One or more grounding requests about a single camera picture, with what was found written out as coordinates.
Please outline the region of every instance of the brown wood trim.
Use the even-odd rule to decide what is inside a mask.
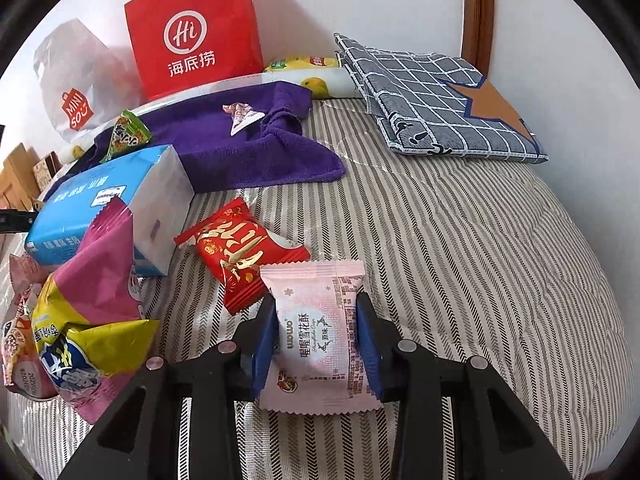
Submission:
[[[494,0],[465,0],[462,57],[488,75],[494,41]]]

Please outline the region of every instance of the blue tissue pack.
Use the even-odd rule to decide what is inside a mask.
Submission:
[[[61,184],[33,223],[25,250],[43,266],[65,263],[114,196],[133,213],[136,274],[166,275],[174,237],[182,232],[193,198],[193,187],[173,146],[121,156]]]

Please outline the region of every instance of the blue gripper pad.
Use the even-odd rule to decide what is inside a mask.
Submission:
[[[262,328],[260,343],[254,353],[254,360],[252,362],[252,377],[254,380],[251,384],[251,391],[255,398],[260,395],[264,385],[267,383],[267,374],[269,373],[271,357],[273,356],[273,348],[276,345],[277,339],[278,317],[276,315],[274,303],[271,314],[266,319]]]
[[[382,400],[382,380],[380,380],[380,354],[376,350],[373,333],[367,316],[358,308],[356,302],[356,344],[364,362],[369,387],[378,400]]]

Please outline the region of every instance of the blue logo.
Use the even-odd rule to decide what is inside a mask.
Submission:
[[[63,335],[53,345],[45,343],[40,361],[61,390],[81,392],[96,387],[100,381],[100,372],[88,361],[80,347]]]

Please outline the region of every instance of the white circle logo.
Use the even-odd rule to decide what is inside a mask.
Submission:
[[[164,28],[164,44],[174,54],[190,54],[207,35],[207,20],[195,10],[184,10],[173,16]]]

